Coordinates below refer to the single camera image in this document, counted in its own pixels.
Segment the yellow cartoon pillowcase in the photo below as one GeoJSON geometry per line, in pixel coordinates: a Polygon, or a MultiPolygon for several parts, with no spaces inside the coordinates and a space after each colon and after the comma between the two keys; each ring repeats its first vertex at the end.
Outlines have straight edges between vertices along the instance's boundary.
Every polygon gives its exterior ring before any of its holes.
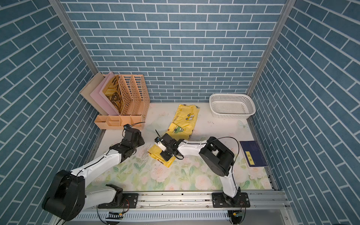
{"type": "MultiPolygon", "coordinates": [[[[199,111],[200,108],[195,105],[180,104],[166,133],[176,140],[189,140],[196,126],[199,111]]],[[[167,168],[175,161],[175,157],[171,157],[169,161],[162,159],[160,155],[161,149],[157,145],[153,145],[148,150],[148,153],[150,157],[156,159],[167,168]]]]}

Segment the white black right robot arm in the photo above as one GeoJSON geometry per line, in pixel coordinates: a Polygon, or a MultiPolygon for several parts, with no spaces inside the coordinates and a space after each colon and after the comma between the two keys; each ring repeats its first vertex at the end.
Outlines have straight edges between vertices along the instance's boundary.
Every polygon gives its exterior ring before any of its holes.
{"type": "Polygon", "coordinates": [[[206,165],[220,177],[222,192],[212,193],[214,208],[249,208],[248,194],[241,191],[233,177],[235,154],[219,138],[211,136],[207,141],[191,142],[176,140],[168,134],[155,139],[161,149],[160,156],[166,162],[171,157],[200,156],[206,165]]]}

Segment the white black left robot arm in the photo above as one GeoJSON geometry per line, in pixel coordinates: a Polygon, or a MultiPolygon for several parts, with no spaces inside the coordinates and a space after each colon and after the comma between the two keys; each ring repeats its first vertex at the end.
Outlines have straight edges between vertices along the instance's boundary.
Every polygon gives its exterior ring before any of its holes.
{"type": "Polygon", "coordinates": [[[42,209],[64,221],[74,219],[83,209],[93,206],[102,208],[130,207],[123,197],[123,189],[106,184],[105,188],[87,193],[85,190],[105,171],[132,156],[144,145],[141,131],[128,128],[120,143],[109,148],[102,156],[71,171],[61,170],[54,176],[42,202],[42,209]]]}

